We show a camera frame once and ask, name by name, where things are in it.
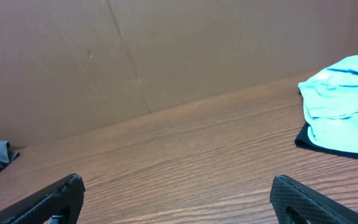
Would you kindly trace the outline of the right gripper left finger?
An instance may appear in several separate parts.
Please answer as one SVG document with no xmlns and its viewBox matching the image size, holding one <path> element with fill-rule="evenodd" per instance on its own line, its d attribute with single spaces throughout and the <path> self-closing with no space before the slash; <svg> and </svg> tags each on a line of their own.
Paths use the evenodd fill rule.
<svg viewBox="0 0 358 224">
<path fill-rule="evenodd" d="M 78 174 L 70 174 L 0 211 L 0 224 L 76 224 L 85 196 Z"/>
</svg>

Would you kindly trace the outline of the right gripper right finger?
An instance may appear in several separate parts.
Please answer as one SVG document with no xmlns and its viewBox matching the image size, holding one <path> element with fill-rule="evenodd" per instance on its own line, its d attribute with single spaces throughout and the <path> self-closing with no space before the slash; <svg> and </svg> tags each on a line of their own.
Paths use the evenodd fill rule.
<svg viewBox="0 0 358 224">
<path fill-rule="evenodd" d="M 358 224 L 358 213 L 287 175 L 274 177 L 270 203 L 279 224 Z"/>
</svg>

